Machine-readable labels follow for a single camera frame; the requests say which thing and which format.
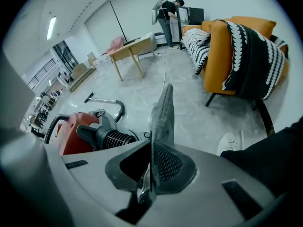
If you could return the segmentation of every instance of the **marble floor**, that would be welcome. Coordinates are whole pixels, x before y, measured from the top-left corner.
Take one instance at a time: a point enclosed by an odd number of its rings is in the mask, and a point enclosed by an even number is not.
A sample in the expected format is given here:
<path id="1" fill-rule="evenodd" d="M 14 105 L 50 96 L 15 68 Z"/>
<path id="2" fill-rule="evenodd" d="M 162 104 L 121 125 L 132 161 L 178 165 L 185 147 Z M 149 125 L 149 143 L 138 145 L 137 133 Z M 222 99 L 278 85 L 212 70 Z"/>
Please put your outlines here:
<path id="1" fill-rule="evenodd" d="M 47 122 L 57 113 L 88 112 L 104 108 L 114 117 L 119 106 L 87 102 L 84 100 L 94 92 L 94 97 L 120 100 L 125 104 L 126 116 L 119 122 L 136 131 L 149 131 L 151 111 L 165 85 L 174 87 L 175 143 L 215 153 L 220 138 L 233 132 L 244 133 L 245 148 L 266 137 L 259 112 L 253 111 L 253 103 L 232 96 L 216 96 L 209 107 L 205 106 L 211 93 L 204 90 L 203 79 L 192 79 L 193 65 L 186 50 L 169 50 L 159 47 L 153 57 L 151 53 L 140 56 L 145 73 L 143 79 L 131 58 L 118 61 L 123 81 L 108 61 L 97 66 L 97 70 L 86 79 L 75 92 L 64 92 Z"/>

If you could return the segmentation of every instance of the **orange sofa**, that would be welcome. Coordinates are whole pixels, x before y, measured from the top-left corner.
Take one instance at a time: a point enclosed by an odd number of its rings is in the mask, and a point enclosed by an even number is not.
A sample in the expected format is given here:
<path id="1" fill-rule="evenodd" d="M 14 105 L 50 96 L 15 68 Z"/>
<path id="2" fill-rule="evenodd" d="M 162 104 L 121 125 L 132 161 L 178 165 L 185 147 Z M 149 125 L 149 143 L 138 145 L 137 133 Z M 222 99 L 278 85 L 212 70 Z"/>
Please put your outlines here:
<path id="1" fill-rule="evenodd" d="M 224 20 L 247 26 L 267 38 L 270 38 L 273 28 L 276 25 L 274 21 L 255 17 L 235 16 L 232 18 L 224 18 Z M 219 20 L 203 21 L 202 25 L 184 26 L 183 34 L 192 28 L 202 29 L 208 33 L 210 31 L 212 32 L 208 59 L 200 74 L 204 78 L 205 90 L 213 93 L 210 100 L 206 103 L 206 106 L 208 106 L 216 94 L 235 95 L 235 91 L 222 90 L 222 83 L 228 78 L 232 70 L 233 50 L 231 46 L 231 35 L 227 30 L 226 23 Z M 285 53 L 286 46 L 282 47 L 281 50 Z M 281 84 L 288 74 L 288 69 L 289 64 L 288 60 L 286 60 L 277 86 Z"/>

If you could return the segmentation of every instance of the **ceiling light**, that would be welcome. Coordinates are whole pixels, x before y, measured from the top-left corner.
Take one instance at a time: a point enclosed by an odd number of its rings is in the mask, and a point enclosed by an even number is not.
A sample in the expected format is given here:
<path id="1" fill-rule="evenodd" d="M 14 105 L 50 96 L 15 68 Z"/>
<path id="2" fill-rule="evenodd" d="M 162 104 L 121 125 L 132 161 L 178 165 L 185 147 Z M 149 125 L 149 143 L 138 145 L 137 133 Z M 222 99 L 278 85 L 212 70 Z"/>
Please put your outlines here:
<path id="1" fill-rule="evenodd" d="M 52 37 L 53 27 L 55 25 L 56 19 L 57 19 L 57 17 L 53 17 L 51 19 L 51 21 L 49 22 L 46 40 L 49 40 Z"/>

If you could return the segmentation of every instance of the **shoe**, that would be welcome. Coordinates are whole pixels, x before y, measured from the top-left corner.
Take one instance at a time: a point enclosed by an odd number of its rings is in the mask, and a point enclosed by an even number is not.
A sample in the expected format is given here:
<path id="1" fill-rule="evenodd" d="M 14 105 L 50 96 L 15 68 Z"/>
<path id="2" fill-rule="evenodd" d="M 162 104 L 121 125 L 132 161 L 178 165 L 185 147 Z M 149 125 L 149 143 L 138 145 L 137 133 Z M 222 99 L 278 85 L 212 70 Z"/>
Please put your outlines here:
<path id="1" fill-rule="evenodd" d="M 223 151 L 226 150 L 241 150 L 241 144 L 236 139 L 233 133 L 227 133 L 222 137 L 222 139 L 219 142 L 218 150 L 217 150 L 217 156 L 220 156 Z"/>
<path id="2" fill-rule="evenodd" d="M 179 46 L 174 45 L 174 46 L 169 46 L 169 48 L 170 48 L 171 50 L 177 50 L 177 49 L 179 49 Z"/>

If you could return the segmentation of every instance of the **patterned blanket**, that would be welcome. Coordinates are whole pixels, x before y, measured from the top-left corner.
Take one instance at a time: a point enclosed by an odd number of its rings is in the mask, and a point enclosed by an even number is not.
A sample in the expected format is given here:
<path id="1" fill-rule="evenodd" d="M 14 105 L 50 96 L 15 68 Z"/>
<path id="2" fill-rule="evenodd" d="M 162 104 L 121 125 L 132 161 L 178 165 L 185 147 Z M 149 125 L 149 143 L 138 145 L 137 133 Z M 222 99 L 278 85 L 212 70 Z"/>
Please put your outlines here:
<path id="1" fill-rule="evenodd" d="M 232 70 L 223 82 L 222 90 L 236 91 L 245 99 L 266 99 L 279 81 L 285 59 L 286 43 L 272 35 L 270 40 L 243 25 L 221 20 L 227 24 L 233 48 Z M 207 61 L 211 34 L 185 35 L 182 43 L 194 62 L 197 77 Z M 280 50 L 286 45 L 285 54 Z"/>

